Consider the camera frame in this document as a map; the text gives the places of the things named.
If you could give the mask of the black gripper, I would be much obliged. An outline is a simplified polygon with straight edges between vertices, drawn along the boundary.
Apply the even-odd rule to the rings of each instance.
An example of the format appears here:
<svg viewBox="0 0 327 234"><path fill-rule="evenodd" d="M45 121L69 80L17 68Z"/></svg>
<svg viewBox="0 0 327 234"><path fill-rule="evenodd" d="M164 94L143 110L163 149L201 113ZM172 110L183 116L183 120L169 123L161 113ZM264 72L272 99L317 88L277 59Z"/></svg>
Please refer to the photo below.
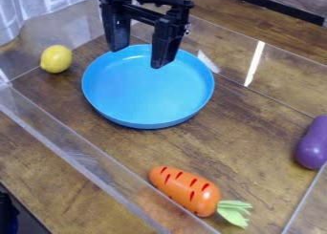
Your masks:
<svg viewBox="0 0 327 234"><path fill-rule="evenodd" d="M169 6L165 14L149 11L133 4ZM152 36L151 67L161 68L173 61L181 39L188 32L192 0L100 0L104 35L113 52L129 46L132 19L148 25L155 24Z"/></svg>

